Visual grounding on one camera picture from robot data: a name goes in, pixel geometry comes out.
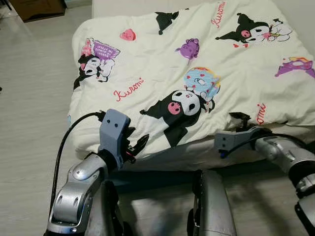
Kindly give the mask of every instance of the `black wire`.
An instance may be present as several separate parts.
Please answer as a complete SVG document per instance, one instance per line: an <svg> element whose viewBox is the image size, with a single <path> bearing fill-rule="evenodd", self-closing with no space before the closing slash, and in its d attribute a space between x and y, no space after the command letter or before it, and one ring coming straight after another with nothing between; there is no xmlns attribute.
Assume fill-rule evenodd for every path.
<svg viewBox="0 0 315 236"><path fill-rule="evenodd" d="M306 147L306 143L303 142L302 140L294 137L294 136L291 136L291 135L288 135L288 134L264 134L264 135L260 135L260 136L257 136L257 137L254 137L252 139L249 139L247 141L244 141L238 145L236 145L234 148L232 148L230 151L228 151L224 157L226 158L228 155L230 155L232 152L236 151L237 149L239 149L240 147L242 147L243 145L245 144L248 144L248 143L251 143L253 141L256 141L257 139L261 139L261 138L266 138L266 137L272 137L272 136L279 136L279 137L284 137L284 138L288 138L288 139L292 139L294 140L295 142L297 142L299 145L301 145L303 148Z"/></svg>
<svg viewBox="0 0 315 236"><path fill-rule="evenodd" d="M51 198L50 198L50 208L49 208L49 214L51 212L51 209L53 207L54 201L55 201L55 197L56 197L56 189L57 189L57 181L58 181L58 172L59 172L59 164L60 164L60 159L61 159L61 153L63 151L63 147L65 144L65 141L67 139L67 137L69 136L70 132L72 131L72 129L78 124L80 123L82 120L84 120L85 118L88 117L92 117L92 116L99 116L100 113L99 112L93 112L93 113L88 113L80 118L78 118L75 123L72 124L72 126L70 126L70 128L67 130L67 132L64 134L63 139L60 143L59 146L59 150L58 150L58 154L57 154L57 159L56 159L56 164L55 164L55 172L54 172L54 180L53 180L53 187L52 187L52 191L51 191Z"/></svg>

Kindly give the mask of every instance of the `mattress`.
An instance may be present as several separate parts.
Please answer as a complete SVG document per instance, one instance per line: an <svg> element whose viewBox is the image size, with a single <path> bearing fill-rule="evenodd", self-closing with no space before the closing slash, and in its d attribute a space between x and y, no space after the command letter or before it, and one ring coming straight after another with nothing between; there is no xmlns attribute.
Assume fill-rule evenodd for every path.
<svg viewBox="0 0 315 236"><path fill-rule="evenodd" d="M217 130L235 126L235 123L228 117L228 112L231 111L245 112L252 117L252 122L260 125L288 121L291 125L299 126L273 124L272 130L280 129L279 132L294 134L304 139L307 138L307 135L313 137L314 105L310 101L312 88L315 85L313 58L301 46L295 32L277 8L269 1L266 1L262 8L260 4L258 1L246 0L233 3L222 1L190 7L179 12L158 12L157 16L156 13L152 13L139 18L116 17L85 22L73 37L74 57L79 62L80 76L74 84L69 117L76 120L96 108L106 110L113 107L127 113L134 120L133 125L137 129L135 136L131 137L131 141L135 141L136 138L147 133L150 134L151 140L141 153L141 157L138 158L137 165L126 166L126 168L146 170L195 170L259 159L252 152L243 152L242 157L221 160L217 152L212 149L213 138L211 135L214 135ZM256 21L245 13L240 13L252 12L258 7L261 11L258 13ZM268 10L269 15L279 16L279 18L273 19L270 26L263 17L264 7L265 11ZM244 28L249 25L255 25L255 27ZM264 34L258 33L269 30L269 28L272 30ZM118 35L121 29L126 29L120 34L121 41L106 34L110 32ZM251 40L256 39L261 41L266 39L263 43L269 48L264 49L253 44ZM280 42L284 42L280 49L270 50ZM175 50L158 51L159 48L169 47L170 44L178 45L178 48L171 45ZM239 64L240 60L246 60L247 57L257 60L253 56L263 53L266 53L265 56L268 58L268 62L266 58L265 61L263 59L263 67L253 64L251 65L254 66L253 69L248 69L248 65L241 69L235 67L237 61ZM149 54L155 55L156 58L149 57ZM292 54L298 54L299 57L292 57ZM216 62L209 60L212 55L216 56ZM236 60L232 61L229 59L230 57L235 57ZM274 65L282 57L288 58L288 61L283 63L281 61L279 65ZM165 58L163 62L166 61L167 64L161 63L162 58ZM304 69L299 69L299 73L296 71L291 73L293 70L291 67L296 62L302 63ZM222 79L212 70L200 67L205 64L212 64L211 69L221 74ZM277 67L277 72L271 76L273 66ZM226 73L227 68L232 67L234 67L233 72ZM140 70L144 79L140 77L133 87L129 87L128 94L120 96L118 91L123 90L124 84L128 84L128 81L132 81L130 75L135 75ZM232 76L231 74L235 71L238 71L239 74L236 73ZM267 76L259 78L259 74L267 74ZM254 79L249 81L250 77L257 77L260 81ZM144 83L147 78L151 78L151 81ZM99 82L102 84L105 82L106 86L100 88ZM199 86L208 82L212 83L212 86L207 90L203 90L204 87ZM143 91L136 97L135 91L140 86ZM257 90L248 93L246 87L251 90L257 87ZM297 88L303 90L304 93L302 95L298 93ZM279 94L282 89L285 94L274 96ZM112 93L111 90L114 91L114 95L116 93L116 102L120 102L133 92L134 94L132 98L130 96L128 102L124 100L117 105L115 102L110 102L112 97L108 95ZM258 103L258 107L253 106L251 101ZM265 114L265 103L268 104L268 114ZM167 118L166 115L161 115L161 107L166 107ZM182 115L181 118L173 119L179 115ZM178 129L179 120L181 120L180 124L185 124L184 127L180 125L180 129ZM73 133L77 151L95 151L97 149L98 128L99 124L90 120L89 123L85 123Z"/></svg>

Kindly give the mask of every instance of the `kuromi character print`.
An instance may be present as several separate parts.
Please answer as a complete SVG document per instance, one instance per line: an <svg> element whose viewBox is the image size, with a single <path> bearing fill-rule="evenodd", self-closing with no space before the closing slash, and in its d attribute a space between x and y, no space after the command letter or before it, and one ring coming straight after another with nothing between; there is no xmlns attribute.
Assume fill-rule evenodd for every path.
<svg viewBox="0 0 315 236"><path fill-rule="evenodd" d="M290 57L283 59L282 66L279 66L279 70L276 77L288 73L292 70L304 70L307 74L315 79L315 70L313 69L313 61L307 60L303 57Z"/></svg>
<svg viewBox="0 0 315 236"><path fill-rule="evenodd" d="M156 12L157 14L157 23L159 26L159 31L158 34L162 35L163 30L165 30L167 27L169 27L174 21L178 15L179 11L174 12L174 13L164 13L164 12Z"/></svg>
<svg viewBox="0 0 315 236"><path fill-rule="evenodd" d="M180 51L182 56L189 60L196 58L199 53L199 40L197 38L187 39L186 43L175 51Z"/></svg>
<svg viewBox="0 0 315 236"><path fill-rule="evenodd" d="M201 109L206 110L205 103L206 101L193 91L177 90L140 113L156 119L163 118L168 125L164 134L170 146L174 147L187 134L186 127L197 123Z"/></svg>
<svg viewBox="0 0 315 236"><path fill-rule="evenodd" d="M220 90L220 76L205 67L194 67L184 76L184 83L187 90L200 95L207 103L210 103L208 112L214 109L213 97Z"/></svg>
<svg viewBox="0 0 315 236"><path fill-rule="evenodd" d="M266 22L255 22L243 13L237 13L239 16L237 23L239 24L235 31L231 31L219 39L232 39L236 42L242 42L245 47L249 43L259 43L264 40L268 41L287 41L290 38L292 29L279 19L274 19L275 24L268 25Z"/></svg>
<svg viewBox="0 0 315 236"><path fill-rule="evenodd" d="M80 86L80 82L85 78L96 75L99 82L107 82L109 75L115 65L115 58L120 50L103 44L93 38L88 38L82 48L79 77L74 81L73 90Z"/></svg>

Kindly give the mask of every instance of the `bed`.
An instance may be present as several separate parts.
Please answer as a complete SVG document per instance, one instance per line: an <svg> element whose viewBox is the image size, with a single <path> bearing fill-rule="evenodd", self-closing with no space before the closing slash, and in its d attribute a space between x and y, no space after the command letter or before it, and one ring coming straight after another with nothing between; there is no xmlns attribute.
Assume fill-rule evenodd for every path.
<svg viewBox="0 0 315 236"><path fill-rule="evenodd" d="M191 171L261 159L252 151L220 159L213 149L214 133L239 122L229 112L249 114L252 123L273 132L314 140L313 57L277 7L269 0L202 2L139 2L141 8L137 4L126 8L121 7L123 0L110 6L94 0L94 19L80 26L73 37L80 76L74 83L69 122L88 112L114 108L131 117L137 130L132 142L144 134L152 138L137 164L125 165L126 170ZM125 16L99 18L104 15ZM160 47L172 50L163 54ZM248 59L258 60L252 55L261 54L261 65ZM235 69L240 64L242 69ZM234 71L239 74L233 77ZM203 91L200 81L212 86ZM182 96L195 100L185 106ZM184 113L189 119L180 123L186 125L169 129L175 123L179 126L178 121L161 115L161 107L174 116ZM73 132L78 157L97 150L99 126L89 119Z"/></svg>

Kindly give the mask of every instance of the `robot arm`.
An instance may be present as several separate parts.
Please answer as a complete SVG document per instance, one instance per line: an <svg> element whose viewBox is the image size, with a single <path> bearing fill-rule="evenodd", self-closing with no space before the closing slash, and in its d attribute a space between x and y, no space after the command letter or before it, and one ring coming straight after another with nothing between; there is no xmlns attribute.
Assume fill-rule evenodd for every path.
<svg viewBox="0 0 315 236"><path fill-rule="evenodd" d="M288 175L300 198L295 206L297 215L309 235L315 235L315 155L304 149L296 138L272 134L255 126L247 131L216 134L215 147L222 156L235 147L254 149L278 165Z"/></svg>
<svg viewBox="0 0 315 236"><path fill-rule="evenodd" d="M84 161L68 171L67 181L52 206L45 236L85 235L88 223L91 224L91 211L103 219L103 222L98 222L102 230L107 231L102 232L102 235L116 235L113 224L103 216L107 213L112 219L118 218L115 209L118 197L108 197L107 194L110 192L111 196L116 196L117 193L106 179L114 169L120 169L125 161L134 163L134 157L149 138L149 135L143 136L134 147L130 146L127 137L135 128L129 127L129 124L130 118L126 115L112 109L107 111L100 127L98 153L90 153Z"/></svg>

